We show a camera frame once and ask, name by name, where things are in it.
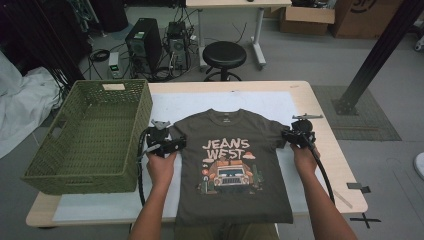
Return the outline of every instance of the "wooden table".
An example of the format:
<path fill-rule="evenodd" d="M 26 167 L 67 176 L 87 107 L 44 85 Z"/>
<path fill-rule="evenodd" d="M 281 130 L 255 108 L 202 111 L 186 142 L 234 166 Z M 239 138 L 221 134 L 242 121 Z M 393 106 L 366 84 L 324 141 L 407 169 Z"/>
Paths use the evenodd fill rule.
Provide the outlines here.
<path fill-rule="evenodd" d="M 252 44 L 255 51 L 256 57 L 258 59 L 259 66 L 261 70 L 266 65 L 265 57 L 262 53 L 261 46 L 259 45 L 259 37 L 261 34 L 262 28 L 262 19 L 264 15 L 265 7 L 285 7 L 291 5 L 291 0 L 254 0 L 249 2 L 247 0 L 187 0 L 187 8 L 197 8 L 198 9 L 198 18 L 199 18 L 199 59 L 200 67 L 205 67 L 207 64 L 203 60 L 202 54 L 205 49 L 205 39 L 203 37 L 203 27 L 202 27 L 202 12 L 205 8 L 229 8 L 229 7 L 238 7 L 238 8 L 247 8 L 247 7 L 256 7 L 258 8 L 258 16 L 256 21 L 256 30 L 255 36 L 253 36 Z"/>
<path fill-rule="evenodd" d="M 228 91 L 284 91 L 289 92 L 300 113 L 319 115 L 323 111 L 309 83 L 304 81 L 260 81 L 260 82 L 186 82 L 186 83 L 154 83 L 149 84 L 152 94 L 156 93 L 207 93 Z M 316 144 L 321 153 L 321 161 L 327 171 L 333 187 L 336 206 L 341 213 L 365 212 L 368 205 L 360 190 L 348 189 L 346 183 L 355 183 L 355 177 L 349 168 L 340 146 L 326 120 L 314 119 Z M 61 196 L 50 196 L 39 193 L 27 216 L 29 226 L 50 227 L 59 225 L 84 224 L 117 224 L 131 223 L 126 221 L 69 222 L 60 224 L 52 221 Z"/>

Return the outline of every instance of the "black stool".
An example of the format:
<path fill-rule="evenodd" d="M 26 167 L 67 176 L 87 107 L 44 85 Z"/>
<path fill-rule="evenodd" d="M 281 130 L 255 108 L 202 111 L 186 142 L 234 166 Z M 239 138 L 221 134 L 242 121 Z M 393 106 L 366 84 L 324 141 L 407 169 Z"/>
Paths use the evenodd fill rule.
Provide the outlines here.
<path fill-rule="evenodd" d="M 212 73 L 206 77 L 205 82 L 213 81 L 212 76 L 221 74 L 221 81 L 230 81 L 229 76 L 234 76 L 239 81 L 240 77 L 234 73 L 228 72 L 228 69 L 236 68 L 246 62 L 246 51 L 237 43 L 233 42 L 214 42 L 206 46 L 203 50 L 203 60 L 211 66 L 208 74 L 213 68 L 221 69 L 220 72 Z"/>

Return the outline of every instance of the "human hand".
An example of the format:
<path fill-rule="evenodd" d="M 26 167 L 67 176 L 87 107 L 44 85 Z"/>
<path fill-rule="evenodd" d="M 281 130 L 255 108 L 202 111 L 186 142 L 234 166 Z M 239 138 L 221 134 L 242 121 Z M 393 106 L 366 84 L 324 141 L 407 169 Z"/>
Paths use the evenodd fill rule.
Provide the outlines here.
<path fill-rule="evenodd" d="M 168 157 L 162 158 L 152 153 L 148 153 L 147 170 L 152 179 L 153 187 L 168 189 L 174 175 L 174 161 L 177 152 L 169 154 Z"/>
<path fill-rule="evenodd" d="M 296 144 L 290 144 L 290 147 L 293 149 L 294 163 L 300 177 L 308 176 L 311 174 L 315 176 L 317 163 L 311 151 L 307 147 L 299 148 Z M 319 157 L 320 153 L 316 147 L 315 152 Z"/>

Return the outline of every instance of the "floor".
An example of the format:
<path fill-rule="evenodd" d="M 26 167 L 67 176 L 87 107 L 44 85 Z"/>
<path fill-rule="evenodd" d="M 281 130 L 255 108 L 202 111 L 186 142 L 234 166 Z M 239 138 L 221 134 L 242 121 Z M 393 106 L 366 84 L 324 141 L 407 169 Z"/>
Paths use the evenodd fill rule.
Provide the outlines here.
<path fill-rule="evenodd" d="M 214 10 L 205 13 L 204 32 L 210 38 L 206 43 L 213 39 L 236 41 L 240 37 L 238 31 L 241 32 L 247 22 L 240 44 L 248 52 L 248 60 L 233 71 L 245 81 L 306 80 L 311 85 L 347 86 L 376 42 L 335 39 L 331 35 L 283 34 L 278 31 L 276 20 L 266 20 L 260 42 L 267 66 L 260 71 L 249 45 L 255 24 L 252 15 L 255 16 L 255 13 L 243 11 L 248 15 L 247 20 L 240 20 L 241 17 L 232 17 L 235 15 L 232 11 L 238 10 L 228 10 L 228 17 L 219 15 L 220 20 L 216 19 L 218 12 Z M 162 27 L 172 21 L 174 14 L 175 10 L 167 8 L 127 9 L 130 22 L 134 23 L 138 17 L 156 16 Z M 195 14 L 191 16 L 193 24 L 197 22 Z M 122 38 L 120 40 L 119 36 L 113 34 L 92 37 L 94 49 L 110 49 L 123 43 Z M 416 41 L 414 35 L 407 35 L 369 86 L 402 141 L 339 141 L 357 181 L 371 190 L 364 195 L 369 206 L 366 218 L 381 221 L 370 220 L 367 228 L 365 221 L 350 221 L 350 218 L 363 218 L 363 215 L 346 216 L 359 239 L 424 239 L 424 182 L 413 168 L 414 158 L 424 152 L 424 53 L 413 50 Z M 125 52 L 125 48 L 122 47 L 120 52 Z M 196 55 L 193 54 L 192 59 L 191 71 L 174 81 L 203 80 L 205 73 L 199 71 Z M 81 61 L 83 71 L 87 66 L 87 60 Z M 96 67 L 106 78 L 106 62 L 96 63 Z M 91 74 L 92 79 L 99 79 L 94 71 Z M 10 154 L 0 159 L 0 238 L 126 239 L 128 225 L 38 229 L 25 224 L 37 191 L 19 177 L 37 151 L 46 129 L 38 128 Z M 296 217 L 293 225 L 279 224 L 278 228 L 281 239 L 313 239 L 307 216 Z M 165 224 L 162 239 L 172 239 L 172 236 L 172 224 Z"/>

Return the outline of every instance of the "forearm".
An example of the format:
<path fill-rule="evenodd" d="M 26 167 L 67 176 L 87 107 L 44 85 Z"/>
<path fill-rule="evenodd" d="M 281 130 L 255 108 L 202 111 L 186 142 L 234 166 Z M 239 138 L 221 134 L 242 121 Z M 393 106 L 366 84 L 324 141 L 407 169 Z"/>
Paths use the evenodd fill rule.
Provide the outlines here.
<path fill-rule="evenodd" d="M 314 174 L 301 176 L 315 239 L 357 239 Z"/>
<path fill-rule="evenodd" d="M 146 204 L 137 217 L 131 231 L 130 240 L 158 240 L 162 224 L 167 187 L 153 187 Z"/>

